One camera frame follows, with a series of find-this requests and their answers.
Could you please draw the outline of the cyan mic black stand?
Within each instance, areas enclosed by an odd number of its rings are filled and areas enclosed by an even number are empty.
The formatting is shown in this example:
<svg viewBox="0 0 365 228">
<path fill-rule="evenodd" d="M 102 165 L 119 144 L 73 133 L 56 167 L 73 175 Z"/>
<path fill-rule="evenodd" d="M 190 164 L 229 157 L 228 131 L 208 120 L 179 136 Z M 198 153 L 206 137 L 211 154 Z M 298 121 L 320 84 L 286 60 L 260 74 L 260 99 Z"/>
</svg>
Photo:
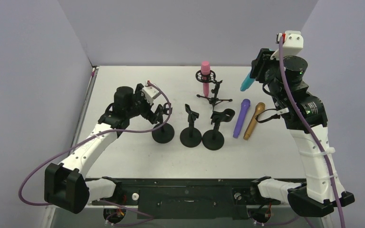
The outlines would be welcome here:
<svg viewBox="0 0 365 228">
<path fill-rule="evenodd" d="M 168 117 L 171 108 L 167 103 L 165 103 L 163 106 L 164 106 L 164 115 Z M 153 127 L 153 129 L 158 128 L 162 124 L 156 124 Z M 162 127 L 151 132 L 153 140 L 161 144 L 170 142 L 174 138 L 174 133 L 175 133 L 174 128 L 169 123 L 165 123 Z"/>
</svg>

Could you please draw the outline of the cyan microphone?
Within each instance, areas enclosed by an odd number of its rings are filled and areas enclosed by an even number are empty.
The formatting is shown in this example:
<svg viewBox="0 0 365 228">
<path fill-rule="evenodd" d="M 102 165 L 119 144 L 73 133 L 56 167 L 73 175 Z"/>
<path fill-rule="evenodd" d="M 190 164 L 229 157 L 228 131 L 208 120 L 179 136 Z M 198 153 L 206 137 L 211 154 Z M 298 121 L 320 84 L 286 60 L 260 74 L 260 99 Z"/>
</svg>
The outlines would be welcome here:
<svg viewBox="0 0 365 228">
<path fill-rule="evenodd" d="M 244 92 L 250 88 L 250 86 L 254 83 L 255 79 L 251 77 L 251 72 L 249 72 L 244 78 L 243 82 L 240 86 L 240 91 Z"/>
</svg>

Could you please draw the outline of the purple microphone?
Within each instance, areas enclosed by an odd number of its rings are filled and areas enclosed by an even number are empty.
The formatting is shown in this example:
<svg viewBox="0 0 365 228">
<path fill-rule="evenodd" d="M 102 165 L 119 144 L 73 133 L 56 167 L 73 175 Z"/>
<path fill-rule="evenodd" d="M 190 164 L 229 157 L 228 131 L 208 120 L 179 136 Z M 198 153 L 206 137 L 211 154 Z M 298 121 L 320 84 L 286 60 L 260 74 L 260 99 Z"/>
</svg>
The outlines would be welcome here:
<svg viewBox="0 0 365 228">
<path fill-rule="evenodd" d="M 236 121 L 235 128 L 234 128 L 233 135 L 232 135 L 232 137 L 235 139 L 237 139 L 241 133 L 242 126 L 245 121 L 248 110 L 250 108 L 250 105 L 251 105 L 251 101 L 249 99 L 243 99 L 241 102 L 238 119 Z"/>
</svg>

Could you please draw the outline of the gold mic black stand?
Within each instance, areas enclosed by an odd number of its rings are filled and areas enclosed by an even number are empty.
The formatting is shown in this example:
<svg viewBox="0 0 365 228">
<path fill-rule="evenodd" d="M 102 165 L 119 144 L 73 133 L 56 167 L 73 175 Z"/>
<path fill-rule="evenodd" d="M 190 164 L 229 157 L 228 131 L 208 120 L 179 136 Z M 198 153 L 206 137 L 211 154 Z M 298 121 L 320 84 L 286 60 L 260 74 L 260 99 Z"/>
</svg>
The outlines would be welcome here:
<svg viewBox="0 0 365 228">
<path fill-rule="evenodd" d="M 195 128 L 194 123 L 199 118 L 199 113 L 193 111 L 188 104 L 184 105 L 185 111 L 188 114 L 189 126 L 184 128 L 180 133 L 180 142 L 188 148 L 194 148 L 202 142 L 201 132 Z"/>
</svg>

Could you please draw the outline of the gold microphone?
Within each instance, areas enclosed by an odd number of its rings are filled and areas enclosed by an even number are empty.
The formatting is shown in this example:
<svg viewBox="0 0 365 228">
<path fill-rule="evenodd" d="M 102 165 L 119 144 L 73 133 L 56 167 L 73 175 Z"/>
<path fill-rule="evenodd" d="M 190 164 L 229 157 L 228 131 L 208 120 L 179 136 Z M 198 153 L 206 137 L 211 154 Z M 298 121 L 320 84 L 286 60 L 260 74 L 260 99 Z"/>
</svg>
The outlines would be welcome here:
<svg viewBox="0 0 365 228">
<path fill-rule="evenodd" d="M 255 107 L 254 114 L 253 114 L 253 116 L 250 120 L 250 123 L 248 124 L 248 127 L 247 127 L 247 129 L 244 133 L 244 136 L 243 136 L 244 140 L 248 140 L 251 137 L 251 135 L 252 135 L 257 123 L 258 123 L 257 120 L 256 120 L 256 117 L 257 117 L 257 115 L 262 113 L 264 110 L 265 110 L 265 104 L 263 102 L 259 102 Z"/>
</svg>

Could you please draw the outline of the pink microphone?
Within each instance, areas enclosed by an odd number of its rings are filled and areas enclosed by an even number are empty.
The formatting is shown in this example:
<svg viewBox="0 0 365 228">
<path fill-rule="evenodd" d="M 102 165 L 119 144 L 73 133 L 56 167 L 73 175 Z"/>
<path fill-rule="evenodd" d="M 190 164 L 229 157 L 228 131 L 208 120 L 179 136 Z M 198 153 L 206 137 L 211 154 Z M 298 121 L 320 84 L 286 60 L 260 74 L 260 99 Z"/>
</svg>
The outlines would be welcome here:
<svg viewBox="0 0 365 228">
<path fill-rule="evenodd" d="M 208 77 L 210 75 L 211 67 L 209 61 L 202 61 L 201 64 L 201 75 L 202 75 L 202 88 L 203 88 L 203 95 L 208 97 L 209 95 L 209 82 Z"/>
</svg>

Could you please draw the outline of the black tripod shock mount stand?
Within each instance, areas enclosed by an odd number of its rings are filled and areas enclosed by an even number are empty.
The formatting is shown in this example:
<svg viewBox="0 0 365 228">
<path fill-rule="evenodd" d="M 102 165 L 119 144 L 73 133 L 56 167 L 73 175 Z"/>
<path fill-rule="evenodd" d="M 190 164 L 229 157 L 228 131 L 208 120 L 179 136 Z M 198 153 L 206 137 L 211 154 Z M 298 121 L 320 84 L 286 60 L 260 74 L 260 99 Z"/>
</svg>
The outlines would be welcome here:
<svg viewBox="0 0 365 228">
<path fill-rule="evenodd" d="M 196 72 L 195 77 L 196 77 L 196 80 L 198 82 L 203 83 L 202 75 L 201 75 L 200 70 Z M 212 106 L 213 111 L 214 111 L 214 108 L 215 108 L 216 105 L 218 105 L 222 102 L 225 102 L 225 101 L 226 102 L 232 102 L 233 101 L 233 99 L 220 99 L 220 98 L 218 98 L 219 89 L 220 89 L 220 86 L 221 86 L 221 83 L 223 82 L 223 80 L 217 81 L 216 80 L 216 73 L 212 70 L 210 71 L 210 75 L 208 77 L 208 82 L 214 84 L 214 88 L 211 89 L 211 93 L 213 94 L 213 96 L 212 97 L 205 97 L 203 95 L 197 94 L 196 97 L 204 98 L 204 99 L 208 100 L 209 104 Z"/>
</svg>

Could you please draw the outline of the purple mic black stand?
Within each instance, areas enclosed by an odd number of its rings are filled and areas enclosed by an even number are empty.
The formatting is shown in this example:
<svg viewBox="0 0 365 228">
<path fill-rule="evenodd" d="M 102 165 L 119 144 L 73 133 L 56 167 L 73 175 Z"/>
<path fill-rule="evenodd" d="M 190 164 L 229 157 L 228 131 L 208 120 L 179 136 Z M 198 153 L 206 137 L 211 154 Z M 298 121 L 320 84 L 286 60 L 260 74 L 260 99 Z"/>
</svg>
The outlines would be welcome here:
<svg viewBox="0 0 365 228">
<path fill-rule="evenodd" d="M 213 111 L 211 115 L 211 124 L 213 129 L 206 131 L 202 136 L 202 144 L 211 151 L 219 150 L 224 145 L 224 136 L 219 131 L 222 122 L 230 122 L 235 116 L 233 109 L 225 109 L 222 112 Z"/>
</svg>

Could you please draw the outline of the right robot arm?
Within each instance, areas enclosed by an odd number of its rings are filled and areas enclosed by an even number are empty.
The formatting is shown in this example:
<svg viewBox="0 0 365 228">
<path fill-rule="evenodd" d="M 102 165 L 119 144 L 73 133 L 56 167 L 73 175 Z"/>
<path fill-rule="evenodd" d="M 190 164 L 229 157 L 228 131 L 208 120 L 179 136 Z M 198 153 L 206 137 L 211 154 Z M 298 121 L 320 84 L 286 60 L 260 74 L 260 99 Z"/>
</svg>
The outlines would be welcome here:
<svg viewBox="0 0 365 228">
<path fill-rule="evenodd" d="M 284 119 L 298 148 L 306 180 L 292 183 L 265 176 L 251 183 L 249 196 L 256 203 L 278 200 L 289 204 L 299 216 L 321 218 L 355 198 L 344 189 L 335 170 L 325 107 L 303 81 L 307 66 L 307 61 L 298 56 L 286 56 L 279 62 L 267 48 L 261 49 L 251 63 L 250 77 L 272 97 L 274 118 Z"/>
</svg>

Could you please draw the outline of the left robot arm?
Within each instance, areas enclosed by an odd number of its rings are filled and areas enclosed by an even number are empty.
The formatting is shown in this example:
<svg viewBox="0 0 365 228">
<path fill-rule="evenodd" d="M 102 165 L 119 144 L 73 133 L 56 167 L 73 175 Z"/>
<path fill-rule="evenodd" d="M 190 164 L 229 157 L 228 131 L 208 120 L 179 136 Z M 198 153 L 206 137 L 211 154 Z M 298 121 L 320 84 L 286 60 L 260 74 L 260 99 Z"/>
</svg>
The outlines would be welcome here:
<svg viewBox="0 0 365 228">
<path fill-rule="evenodd" d="M 138 84 L 136 89 L 121 86 L 114 93 L 113 102 L 99 117 L 90 135 L 75 145 L 71 154 L 59 164 L 49 164 L 44 173 L 44 200 L 74 214 L 80 213 L 92 201 L 106 199 L 110 204 L 122 200 L 120 182 L 102 177 L 87 180 L 90 168 L 123 132 L 128 131 L 130 120 L 141 116 L 151 124 L 160 124 L 164 106 L 152 111 L 154 100 L 164 93 L 148 82 Z"/>
</svg>

